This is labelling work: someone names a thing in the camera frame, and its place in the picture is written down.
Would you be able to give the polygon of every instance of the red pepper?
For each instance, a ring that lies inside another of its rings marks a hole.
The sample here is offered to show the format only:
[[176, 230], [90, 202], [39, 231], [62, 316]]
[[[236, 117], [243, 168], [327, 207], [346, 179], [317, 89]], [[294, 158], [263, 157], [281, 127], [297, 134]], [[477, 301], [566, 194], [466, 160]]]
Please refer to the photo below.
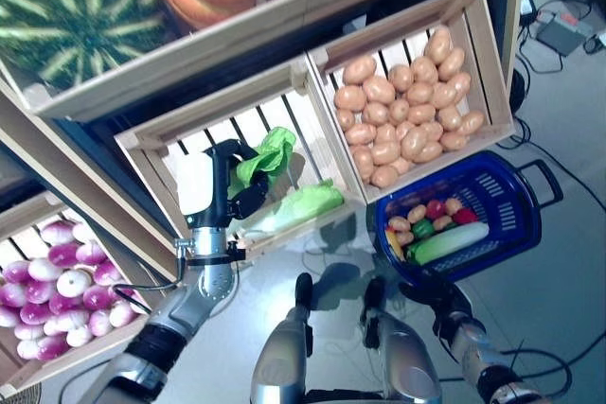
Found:
[[478, 217], [471, 208], [463, 207], [453, 215], [453, 221], [457, 224], [469, 224], [478, 221]]

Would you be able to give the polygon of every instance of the gray floor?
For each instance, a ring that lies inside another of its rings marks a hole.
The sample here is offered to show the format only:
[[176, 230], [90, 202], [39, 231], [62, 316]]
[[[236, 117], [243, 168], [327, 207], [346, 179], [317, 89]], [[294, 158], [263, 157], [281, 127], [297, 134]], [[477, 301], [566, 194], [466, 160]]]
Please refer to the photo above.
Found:
[[[541, 4], [546, 0], [535, 1]], [[550, 7], [564, 8], [559, 4]], [[570, 11], [578, 13], [573, 7]], [[588, 22], [604, 28], [601, 13], [592, 13]], [[556, 57], [539, 45], [529, 44], [527, 55], [541, 68], [557, 63]], [[562, 73], [532, 75], [528, 100], [518, 113], [532, 127], [533, 139], [566, 163], [602, 200], [606, 200], [605, 101], [606, 52], [586, 56], [578, 49], [564, 59]], [[544, 158], [528, 146], [512, 152], [496, 151], [514, 165]], [[526, 347], [546, 349], [569, 359], [606, 325], [606, 219], [574, 181], [553, 168], [565, 199], [543, 211], [541, 244], [478, 273], [461, 286], [499, 347], [512, 348], [524, 341]], [[539, 199], [547, 200], [549, 191], [541, 178], [530, 174], [528, 178]], [[363, 349], [356, 321], [368, 279], [375, 273], [391, 273], [392, 282], [396, 277], [370, 253], [364, 216], [357, 214], [357, 218], [344, 222], [338, 231], [340, 238], [328, 238], [326, 231], [315, 233], [242, 271], [236, 298], [187, 348], [157, 402], [248, 402], [257, 355], [290, 307], [295, 278], [303, 271], [309, 271], [316, 282], [318, 309], [311, 319], [315, 347], [308, 364], [308, 388], [380, 389], [379, 359]], [[404, 301], [395, 288], [388, 307], [419, 331], [441, 377], [459, 374], [432, 335], [430, 310]], [[517, 365], [524, 372], [552, 364], [522, 357]], [[559, 402], [606, 402], [604, 343], [573, 372], [573, 387]], [[45, 383], [42, 402], [57, 403], [60, 388], [74, 373]], [[75, 402], [94, 376], [87, 374], [71, 384], [64, 402]], [[551, 392], [562, 383], [563, 376], [556, 375], [537, 380], [536, 385]], [[447, 383], [443, 388], [445, 403], [481, 402], [464, 383]]]

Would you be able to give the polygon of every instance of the wooden crate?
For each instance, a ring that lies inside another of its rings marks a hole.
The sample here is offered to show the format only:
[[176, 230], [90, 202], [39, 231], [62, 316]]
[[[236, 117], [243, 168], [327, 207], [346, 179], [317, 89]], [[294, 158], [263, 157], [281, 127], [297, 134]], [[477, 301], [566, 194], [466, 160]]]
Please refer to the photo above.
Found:
[[156, 117], [119, 134], [116, 140], [174, 229], [189, 237], [177, 205], [174, 172], [178, 156], [200, 152], [228, 138], [254, 147], [278, 126], [293, 132], [293, 158], [288, 171], [269, 192], [267, 203], [279, 203], [301, 186], [327, 179], [333, 179], [346, 202], [316, 220], [263, 241], [247, 240], [246, 232], [238, 231], [249, 251], [259, 254], [270, 244], [338, 220], [362, 204], [360, 188], [340, 151], [319, 91], [307, 60], [301, 57]]
[[[74, 210], [48, 192], [0, 213], [0, 267], [5, 267], [14, 260], [46, 256], [48, 245], [40, 238], [39, 230], [59, 219], [83, 221]], [[114, 240], [99, 232], [98, 241], [128, 282], [155, 284], [147, 270], [115, 248]], [[154, 307], [162, 298], [155, 293], [142, 294], [141, 298], [147, 305]], [[4, 397], [15, 394], [129, 340], [139, 332], [146, 319], [146, 316], [140, 316], [102, 338], [72, 348], [61, 357], [46, 362], [21, 359], [16, 352], [19, 340], [13, 335], [12, 329], [0, 328], [0, 393]]]
[[323, 87], [333, 132], [341, 139], [343, 153], [351, 165], [355, 168], [345, 136], [338, 127], [333, 105], [335, 90], [343, 85], [345, 64], [360, 55], [372, 54], [379, 63], [377, 74], [386, 76], [394, 64], [408, 64], [422, 55], [431, 30], [439, 24], [447, 25], [454, 45], [465, 50], [462, 69], [472, 76], [472, 88], [457, 107], [463, 114], [469, 109], [479, 110], [487, 122], [463, 150], [445, 152], [431, 163], [412, 167], [386, 189], [363, 184], [356, 171], [366, 202], [374, 202], [514, 132], [486, 0], [429, 0], [309, 53], [314, 72]]

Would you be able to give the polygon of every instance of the red object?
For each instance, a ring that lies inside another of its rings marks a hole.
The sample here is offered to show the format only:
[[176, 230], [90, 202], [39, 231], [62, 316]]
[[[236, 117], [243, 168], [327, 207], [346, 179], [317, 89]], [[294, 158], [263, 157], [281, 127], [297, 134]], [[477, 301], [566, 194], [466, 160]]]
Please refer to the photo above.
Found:
[[444, 215], [446, 215], [446, 206], [442, 202], [436, 199], [427, 202], [427, 211], [425, 212], [426, 218], [434, 221]]
[[478, 217], [471, 208], [463, 207], [453, 215], [453, 221], [457, 224], [469, 224], [478, 221]]

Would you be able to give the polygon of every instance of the plastic vegetable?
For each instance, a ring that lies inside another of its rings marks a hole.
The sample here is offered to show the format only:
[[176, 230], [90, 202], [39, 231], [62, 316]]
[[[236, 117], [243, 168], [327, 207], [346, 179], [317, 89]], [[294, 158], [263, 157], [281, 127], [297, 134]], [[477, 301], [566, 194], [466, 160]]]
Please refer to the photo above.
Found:
[[64, 269], [73, 267], [78, 263], [76, 251], [79, 247], [80, 244], [77, 241], [70, 241], [69, 243], [52, 246], [50, 250], [48, 250], [48, 260], [57, 267], [62, 267]]
[[0, 303], [6, 307], [22, 307], [27, 303], [26, 288], [21, 284], [5, 284], [0, 288]]
[[84, 270], [68, 270], [59, 276], [57, 291], [64, 297], [78, 297], [91, 285], [91, 275]]
[[433, 221], [443, 217], [444, 215], [446, 215], [446, 206], [442, 202], [436, 199], [427, 202], [427, 212], [425, 213], [425, 217]]
[[4, 268], [2, 275], [4, 276], [4, 279], [10, 283], [23, 283], [30, 278], [29, 273], [27, 272], [28, 267], [28, 261], [16, 260], [15, 262], [9, 263]]
[[442, 232], [408, 247], [411, 260], [424, 265], [473, 245], [489, 234], [489, 226], [473, 222]]
[[63, 272], [61, 267], [57, 267], [46, 258], [38, 258], [29, 262], [27, 268], [29, 275], [38, 281], [54, 281]]
[[413, 234], [416, 239], [430, 237], [436, 230], [429, 220], [421, 220], [413, 224]]
[[463, 207], [453, 215], [453, 221], [457, 224], [469, 224], [478, 221], [478, 217], [471, 208]]

